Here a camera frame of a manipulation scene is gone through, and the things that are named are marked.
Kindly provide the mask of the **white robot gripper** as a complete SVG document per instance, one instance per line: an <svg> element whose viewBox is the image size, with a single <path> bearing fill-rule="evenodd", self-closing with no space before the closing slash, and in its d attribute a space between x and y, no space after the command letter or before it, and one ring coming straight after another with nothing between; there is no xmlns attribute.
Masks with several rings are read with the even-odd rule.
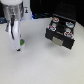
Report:
<svg viewBox="0 0 84 84"><path fill-rule="evenodd" d="M7 20L7 30L10 38L11 48L20 50L20 21L23 17L23 0L3 0L4 15Z"/></svg>

